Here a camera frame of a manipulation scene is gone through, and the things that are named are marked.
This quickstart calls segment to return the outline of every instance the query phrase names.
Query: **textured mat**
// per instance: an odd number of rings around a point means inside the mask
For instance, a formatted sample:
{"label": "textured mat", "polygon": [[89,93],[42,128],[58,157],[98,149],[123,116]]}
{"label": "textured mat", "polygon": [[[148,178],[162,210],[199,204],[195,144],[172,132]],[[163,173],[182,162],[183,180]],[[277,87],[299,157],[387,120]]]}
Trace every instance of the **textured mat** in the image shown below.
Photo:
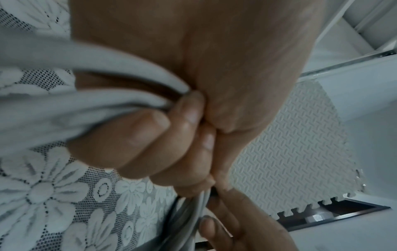
{"label": "textured mat", "polygon": [[292,215],[357,189],[347,134],[317,82],[296,85],[273,123],[234,163],[231,182],[266,213]]}

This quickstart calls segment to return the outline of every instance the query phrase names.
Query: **floral lace fabric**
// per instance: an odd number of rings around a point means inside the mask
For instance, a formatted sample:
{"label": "floral lace fabric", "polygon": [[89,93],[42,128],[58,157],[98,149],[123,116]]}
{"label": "floral lace fabric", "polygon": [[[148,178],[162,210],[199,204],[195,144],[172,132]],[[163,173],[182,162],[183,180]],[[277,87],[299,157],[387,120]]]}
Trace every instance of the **floral lace fabric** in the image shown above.
{"label": "floral lace fabric", "polygon": [[[69,37],[65,0],[0,0],[0,26]],[[0,68],[0,98],[74,90],[67,69]],[[75,161],[64,142],[0,159],[0,251],[132,250],[160,233],[176,194]]]}

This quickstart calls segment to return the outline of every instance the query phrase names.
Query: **interlocking foam tile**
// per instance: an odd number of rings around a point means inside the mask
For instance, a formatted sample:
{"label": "interlocking foam tile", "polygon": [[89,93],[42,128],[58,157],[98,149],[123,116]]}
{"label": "interlocking foam tile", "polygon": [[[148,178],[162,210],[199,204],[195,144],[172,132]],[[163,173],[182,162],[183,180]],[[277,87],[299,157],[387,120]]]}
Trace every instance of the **interlocking foam tile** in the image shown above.
{"label": "interlocking foam tile", "polygon": [[238,157],[231,183],[266,213],[354,194],[356,166],[331,100],[314,81],[296,84],[273,123]]}

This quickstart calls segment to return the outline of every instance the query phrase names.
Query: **lace tablecloth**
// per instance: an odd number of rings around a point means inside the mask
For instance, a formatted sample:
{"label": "lace tablecloth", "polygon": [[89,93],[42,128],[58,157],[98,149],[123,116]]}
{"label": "lace tablecloth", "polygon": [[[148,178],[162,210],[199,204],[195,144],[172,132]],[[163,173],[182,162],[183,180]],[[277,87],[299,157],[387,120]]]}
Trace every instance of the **lace tablecloth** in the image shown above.
{"label": "lace tablecloth", "polygon": [[[0,26],[69,37],[67,2],[0,0]],[[70,90],[67,69],[0,68],[0,96]],[[160,233],[175,196],[75,161],[64,142],[26,150],[0,159],[0,251],[132,250]]]}

